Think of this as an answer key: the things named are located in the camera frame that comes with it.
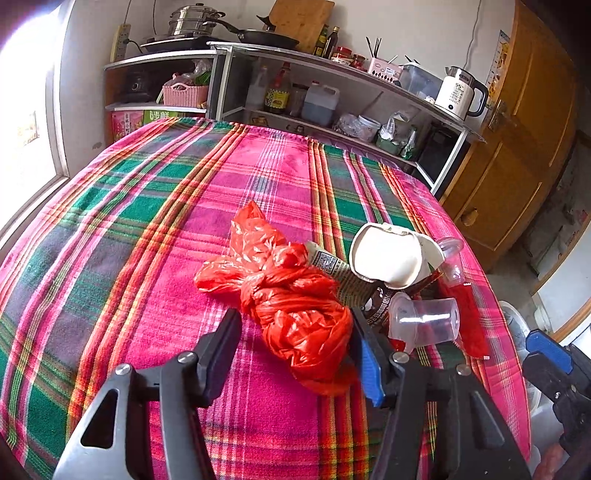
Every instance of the plastic cup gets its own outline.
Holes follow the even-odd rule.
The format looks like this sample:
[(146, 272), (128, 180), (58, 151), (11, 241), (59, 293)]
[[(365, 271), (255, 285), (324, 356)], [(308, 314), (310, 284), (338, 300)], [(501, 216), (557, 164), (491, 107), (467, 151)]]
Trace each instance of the plastic cup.
[(443, 281), (449, 286), (462, 285), (466, 281), (464, 276), (464, 269), (462, 268), (462, 259), (460, 252), (464, 248), (464, 241), (460, 238), (442, 238), (437, 242), (445, 260), (439, 266), (439, 270), (443, 273)]
[(456, 299), (411, 300), (398, 292), (388, 306), (388, 337), (405, 342), (404, 351), (457, 338), (460, 313)]

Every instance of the lid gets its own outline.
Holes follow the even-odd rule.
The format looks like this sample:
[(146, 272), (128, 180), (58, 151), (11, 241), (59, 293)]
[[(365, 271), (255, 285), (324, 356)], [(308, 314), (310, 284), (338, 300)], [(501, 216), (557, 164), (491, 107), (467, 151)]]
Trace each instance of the lid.
[(350, 48), (347, 48), (347, 47), (336, 47), (335, 53), (342, 53), (344, 55), (349, 56), (353, 53), (353, 50), (351, 50)]
[(446, 67), (445, 72), (447, 73), (448, 77), (453, 77), (456, 80), (461, 80), (471, 87), (476, 83), (474, 75), (470, 72), (467, 72), (466, 70), (461, 69), (460, 67)]
[(215, 8), (212, 7), (206, 7), (203, 4), (195, 4), (195, 5), (187, 5), (186, 7), (180, 7), (177, 8), (174, 12), (174, 14), (177, 14), (179, 12), (207, 12), (207, 13), (215, 13), (217, 12), (217, 10)]
[(421, 244), (411, 230), (388, 223), (366, 223), (349, 251), (351, 272), (365, 281), (382, 280), (400, 290), (414, 282), (422, 264)]
[(361, 123), (363, 123), (364, 125), (367, 125), (368, 127), (379, 128), (382, 126), (382, 124), (380, 122), (378, 122), (368, 116), (359, 115), (357, 118), (359, 119), (359, 121)]

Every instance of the plastic bag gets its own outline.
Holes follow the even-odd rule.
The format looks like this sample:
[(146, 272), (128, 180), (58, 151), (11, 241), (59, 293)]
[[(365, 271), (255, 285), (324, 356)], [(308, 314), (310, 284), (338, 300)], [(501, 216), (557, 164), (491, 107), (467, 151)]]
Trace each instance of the plastic bag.
[(230, 254), (206, 261), (195, 283), (203, 291), (240, 292), (242, 312), (261, 325), (263, 340), (293, 376), (315, 393), (338, 395), (356, 378), (343, 362), (353, 319), (336, 300), (338, 282), (307, 265), (307, 256), (250, 201), (232, 221)]

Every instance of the frying pan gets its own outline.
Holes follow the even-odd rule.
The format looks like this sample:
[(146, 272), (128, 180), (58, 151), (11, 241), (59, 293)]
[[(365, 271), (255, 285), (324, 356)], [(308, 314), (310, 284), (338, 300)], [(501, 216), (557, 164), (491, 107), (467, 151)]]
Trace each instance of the frying pan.
[(242, 43), (251, 43), (254, 45), (266, 45), (267, 47), (275, 47), (275, 48), (283, 48), (285, 50), (293, 50), (295, 49), (296, 45), (299, 43), (298, 40), (291, 37), (286, 37), (285, 35), (279, 35), (279, 33), (275, 33), (275, 25), (271, 23), (269, 17), (257, 17), (262, 20), (269, 30), (254, 30), (249, 28), (247, 30), (242, 30), (240, 28), (236, 28), (234, 25), (220, 20), (219, 18), (209, 18), (207, 22), (217, 23), (226, 27), (226, 29), (230, 33), (235, 33), (238, 35), (238, 40)]

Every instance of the white kettle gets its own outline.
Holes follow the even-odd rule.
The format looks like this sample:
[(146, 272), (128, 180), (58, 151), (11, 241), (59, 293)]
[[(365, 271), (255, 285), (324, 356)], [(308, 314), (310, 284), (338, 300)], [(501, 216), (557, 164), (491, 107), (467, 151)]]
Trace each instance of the white kettle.
[[(474, 78), (472, 74), (460, 67), (446, 67), (447, 76), (435, 100), (435, 106), (446, 111), (452, 117), (464, 121), (466, 116), (480, 116), (486, 108), (488, 89)], [(474, 90), (480, 90), (482, 97), (478, 110), (471, 111)]]

